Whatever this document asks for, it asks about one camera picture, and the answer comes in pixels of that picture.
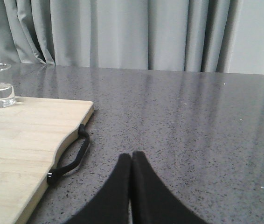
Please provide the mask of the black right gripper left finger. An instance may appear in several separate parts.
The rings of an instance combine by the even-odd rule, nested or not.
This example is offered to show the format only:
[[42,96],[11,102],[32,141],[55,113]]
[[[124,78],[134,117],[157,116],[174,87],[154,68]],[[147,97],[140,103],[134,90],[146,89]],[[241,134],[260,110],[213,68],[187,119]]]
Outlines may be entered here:
[[111,175],[97,194],[67,224],[127,224],[132,159],[118,157]]

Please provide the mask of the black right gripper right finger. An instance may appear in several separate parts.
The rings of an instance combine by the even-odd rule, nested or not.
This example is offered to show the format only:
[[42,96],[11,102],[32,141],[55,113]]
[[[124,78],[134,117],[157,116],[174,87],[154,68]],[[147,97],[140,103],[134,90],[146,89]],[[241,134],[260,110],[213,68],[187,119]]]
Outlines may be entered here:
[[165,186],[145,154],[132,154],[132,221],[134,224],[205,224]]

